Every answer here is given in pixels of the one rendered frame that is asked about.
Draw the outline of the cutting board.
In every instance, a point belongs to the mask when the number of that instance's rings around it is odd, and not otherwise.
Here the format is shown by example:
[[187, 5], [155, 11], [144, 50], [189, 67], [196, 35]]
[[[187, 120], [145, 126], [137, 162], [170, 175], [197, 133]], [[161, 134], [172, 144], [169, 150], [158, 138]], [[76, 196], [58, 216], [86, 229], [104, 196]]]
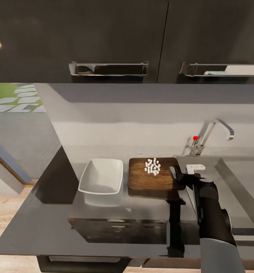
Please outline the cutting board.
[[[155, 160], [160, 165], [159, 174], [145, 170], [146, 164], [151, 165]], [[178, 185], [177, 179], [172, 177], [170, 167], [174, 167], [175, 173], [182, 173], [178, 160], [175, 157], [160, 158], [131, 158], [129, 160], [128, 187], [131, 190], [185, 190], [186, 185]]]

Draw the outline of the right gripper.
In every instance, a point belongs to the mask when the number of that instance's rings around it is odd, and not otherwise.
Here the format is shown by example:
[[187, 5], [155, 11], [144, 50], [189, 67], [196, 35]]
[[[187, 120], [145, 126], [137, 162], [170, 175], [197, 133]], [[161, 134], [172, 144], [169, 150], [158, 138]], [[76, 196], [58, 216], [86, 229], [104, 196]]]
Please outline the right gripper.
[[188, 181], [193, 177], [201, 177], [201, 175], [199, 173], [194, 173], [194, 174], [176, 173], [178, 185], [187, 185], [188, 186]]

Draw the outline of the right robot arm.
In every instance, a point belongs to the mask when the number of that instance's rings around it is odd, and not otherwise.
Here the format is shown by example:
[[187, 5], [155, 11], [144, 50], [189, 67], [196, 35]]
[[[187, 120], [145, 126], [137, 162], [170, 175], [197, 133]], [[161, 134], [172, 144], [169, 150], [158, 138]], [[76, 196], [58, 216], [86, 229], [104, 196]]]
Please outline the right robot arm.
[[193, 190], [199, 225], [201, 273], [246, 273], [231, 234], [230, 216], [221, 209], [214, 181], [201, 177], [196, 170], [202, 164], [186, 165], [186, 173], [176, 173], [177, 184]]

